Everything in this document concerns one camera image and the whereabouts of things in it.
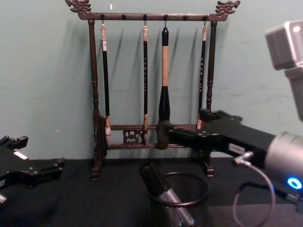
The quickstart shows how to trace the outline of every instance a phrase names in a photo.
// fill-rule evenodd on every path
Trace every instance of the silver cylinder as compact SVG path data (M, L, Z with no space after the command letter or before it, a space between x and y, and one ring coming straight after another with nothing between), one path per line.
M303 137L288 132L277 135L269 146L265 171L270 178L283 184L290 184L289 181L295 179L292 186L297 185L300 189L303 182Z

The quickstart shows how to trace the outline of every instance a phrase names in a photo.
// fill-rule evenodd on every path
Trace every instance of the metal mesh cup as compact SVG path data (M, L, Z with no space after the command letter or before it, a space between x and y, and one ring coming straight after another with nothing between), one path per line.
M174 172L163 176L181 203L151 199L151 227L201 227L207 219L205 200L210 184L195 175Z

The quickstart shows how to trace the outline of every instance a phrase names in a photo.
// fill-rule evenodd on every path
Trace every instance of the gray cable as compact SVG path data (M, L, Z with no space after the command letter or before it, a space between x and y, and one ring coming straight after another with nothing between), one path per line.
M270 189L270 195L271 195L270 208L269 208L269 210L268 210L265 218L259 224L253 226L253 227L260 227L260 226L263 226L269 220L270 216L274 212L274 208L275 208L275 204L276 204L275 189L274 189L274 186L271 183L270 179L261 170L259 170L258 168L254 167L250 162L247 162L247 161L243 161L241 164L245 165L246 167L249 167L249 168L255 170L256 172L258 172L265 179L265 181L268 184L269 189ZM232 205L232 215L233 215L233 219L235 220L235 222L237 223L238 226L240 226L240 227L247 227L242 222L240 222L240 220L238 218L238 215L237 215L237 205L238 205L238 201L239 201L239 197L240 197L240 192L241 191L238 191L236 193L236 195L235 195L235 198L234 198L234 201L233 201L233 205Z

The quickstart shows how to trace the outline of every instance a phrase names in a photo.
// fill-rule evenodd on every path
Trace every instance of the black tablecloth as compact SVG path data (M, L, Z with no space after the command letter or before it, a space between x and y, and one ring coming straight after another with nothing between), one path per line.
M39 166L45 161L35 161ZM107 160L98 182L90 180L91 160L67 160L59 181L34 189L9 187L1 191L8 202L0 207L0 227L142 227L147 226L150 201L138 173L146 160ZM203 175L200 165L190 159L155 160L163 173L183 171ZM213 158L214 190L207 200L206 226L232 227L234 193L245 181L264 184L257 173L233 167L230 158ZM240 199L243 220L262 217L270 202L269 192L248 188ZM266 226L303 226L303 215L294 205L277 198L274 218Z

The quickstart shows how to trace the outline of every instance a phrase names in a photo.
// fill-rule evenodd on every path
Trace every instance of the green wall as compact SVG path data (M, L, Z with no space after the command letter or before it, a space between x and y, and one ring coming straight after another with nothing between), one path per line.
M216 6L214 0L90 2L92 11L99 12L212 13ZM29 143L23 153L32 159L91 158L92 91L86 21L72 13L64 0L0 0L0 5L0 136L27 135ZM242 0L237 12L218 24L213 110L240 115L247 126L266 132L302 134L303 125L297 116L290 85L282 71L273 69L265 40L265 29L301 19L302 7L303 2L298 0ZM100 21L95 28L99 104L104 114L99 26ZM140 124L143 121L143 22L106 21L106 26L111 122ZM195 123L203 23L169 21L167 26L170 121ZM148 22L148 28L148 108L150 123L156 123L163 23ZM122 142L121 137L121 132L113 133L112 142ZM112 150L107 157L188 155L188 149Z

